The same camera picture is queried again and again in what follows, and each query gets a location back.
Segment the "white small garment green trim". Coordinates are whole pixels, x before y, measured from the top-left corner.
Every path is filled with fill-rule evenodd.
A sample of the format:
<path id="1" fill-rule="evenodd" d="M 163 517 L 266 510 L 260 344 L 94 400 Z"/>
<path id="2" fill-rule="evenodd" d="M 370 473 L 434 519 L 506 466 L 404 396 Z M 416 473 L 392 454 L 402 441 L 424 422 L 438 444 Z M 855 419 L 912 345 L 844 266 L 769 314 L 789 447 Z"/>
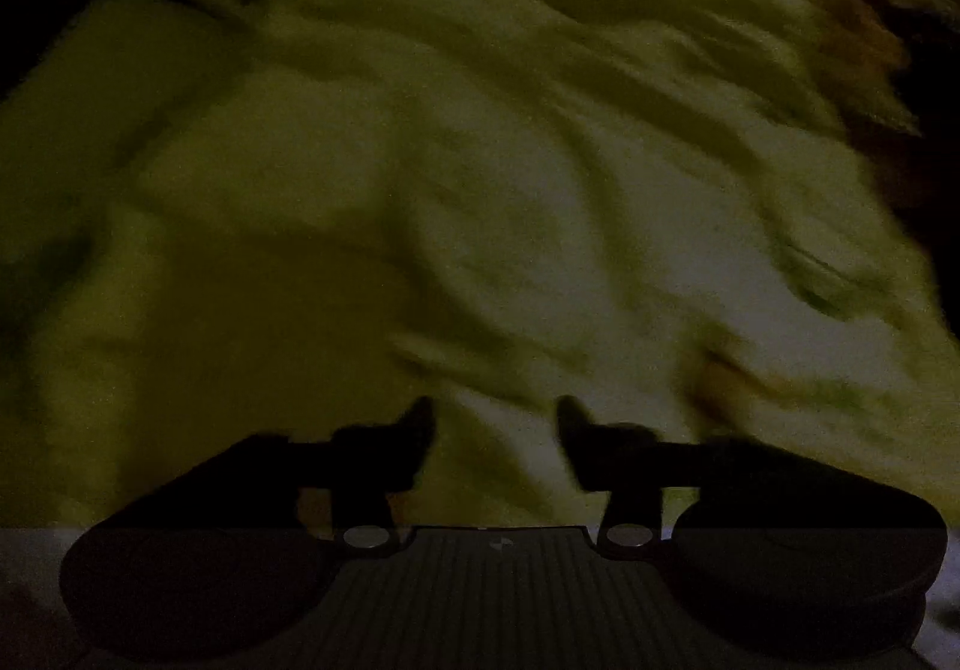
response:
<path id="1" fill-rule="evenodd" d="M 316 243 L 409 289 L 387 337 L 448 457 L 571 503 L 556 395 L 750 434 L 958 509 L 958 356 L 793 44 L 740 16 L 274 0 L 259 60 L 149 165 L 206 236 Z"/>

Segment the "floral bed sheet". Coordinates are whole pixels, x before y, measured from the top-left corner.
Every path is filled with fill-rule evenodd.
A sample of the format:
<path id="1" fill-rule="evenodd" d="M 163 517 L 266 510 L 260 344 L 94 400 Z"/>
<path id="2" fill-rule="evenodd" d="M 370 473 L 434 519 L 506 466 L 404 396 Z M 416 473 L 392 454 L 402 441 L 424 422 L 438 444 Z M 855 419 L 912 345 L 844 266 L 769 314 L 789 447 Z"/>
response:
<path id="1" fill-rule="evenodd" d="M 5 110 L 2 484 L 23 494 L 11 518 L 88 527 L 249 434 L 322 438 L 386 423 L 425 394 L 439 438 L 405 499 L 413 522 L 596 522 L 601 500 L 576 488 L 553 433 L 556 399 L 573 395 L 606 423 L 651 424 L 556 395 L 547 438 L 573 499 L 529 512 L 498 501 L 449 459 L 439 388 L 392 351 L 404 283 L 309 241 L 206 236 L 149 197 L 156 156 L 256 66 L 273 1 L 103 0 Z M 843 114 L 901 114 L 885 80 L 901 54 L 861 0 L 545 2 L 579 21 L 669 23 L 692 5 L 786 39 L 880 197 Z M 928 259 L 905 239 L 944 325 Z"/>

